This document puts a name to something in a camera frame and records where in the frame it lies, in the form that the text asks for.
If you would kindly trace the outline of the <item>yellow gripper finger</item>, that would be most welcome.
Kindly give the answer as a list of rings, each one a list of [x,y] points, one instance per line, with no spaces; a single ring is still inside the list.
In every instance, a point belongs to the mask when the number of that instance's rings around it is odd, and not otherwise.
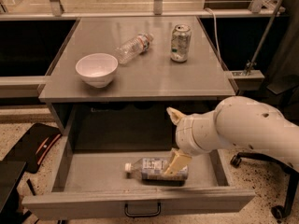
[[[192,160],[192,157],[185,154],[180,149],[173,148],[171,150],[171,157],[166,167],[164,168],[164,175],[176,175],[180,170],[187,166]]]
[[[179,122],[186,117],[185,114],[183,114],[182,112],[180,112],[179,110],[173,108],[173,107],[168,107],[166,109],[167,114],[169,115],[172,123],[174,125],[178,125]]]

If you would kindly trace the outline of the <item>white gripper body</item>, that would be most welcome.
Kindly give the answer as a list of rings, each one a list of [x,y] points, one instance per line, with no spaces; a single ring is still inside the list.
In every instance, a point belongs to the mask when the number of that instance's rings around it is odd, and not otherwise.
[[[182,118],[176,128],[176,143],[190,156],[214,150],[219,144],[214,112],[192,114]]]

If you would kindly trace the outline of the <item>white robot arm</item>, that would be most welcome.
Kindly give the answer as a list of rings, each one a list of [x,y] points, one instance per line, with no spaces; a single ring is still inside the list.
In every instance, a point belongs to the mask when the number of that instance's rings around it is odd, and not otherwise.
[[[205,114],[185,115],[172,107],[166,111],[176,125],[178,146],[166,175],[175,175],[194,156],[235,147],[251,148],[299,171],[299,126],[271,105],[233,96]]]

